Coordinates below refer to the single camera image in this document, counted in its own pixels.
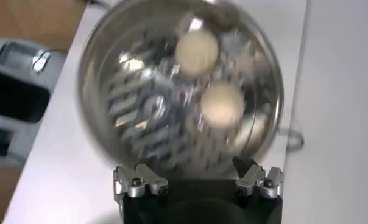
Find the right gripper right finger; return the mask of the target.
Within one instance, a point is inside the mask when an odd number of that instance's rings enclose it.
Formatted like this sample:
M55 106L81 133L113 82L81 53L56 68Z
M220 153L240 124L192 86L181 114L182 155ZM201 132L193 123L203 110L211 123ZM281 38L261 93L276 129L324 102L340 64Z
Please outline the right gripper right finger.
M239 197L249 197L255 190L263 198L277 198L281 196L280 189L284 182L281 168L271 167L268 173L252 159L234 156L233 166L239 178L235 181L236 193Z

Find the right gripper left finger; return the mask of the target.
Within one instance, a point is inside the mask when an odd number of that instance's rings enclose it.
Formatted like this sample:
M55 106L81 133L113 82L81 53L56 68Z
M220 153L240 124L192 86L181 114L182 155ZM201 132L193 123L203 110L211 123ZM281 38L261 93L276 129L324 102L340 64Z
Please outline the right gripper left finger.
M134 169L118 166L113 171L113 188L116 198L127 195L130 198L145 196L147 189L152 195L164 196L168 193L168 180L158 176L146 164L138 164Z

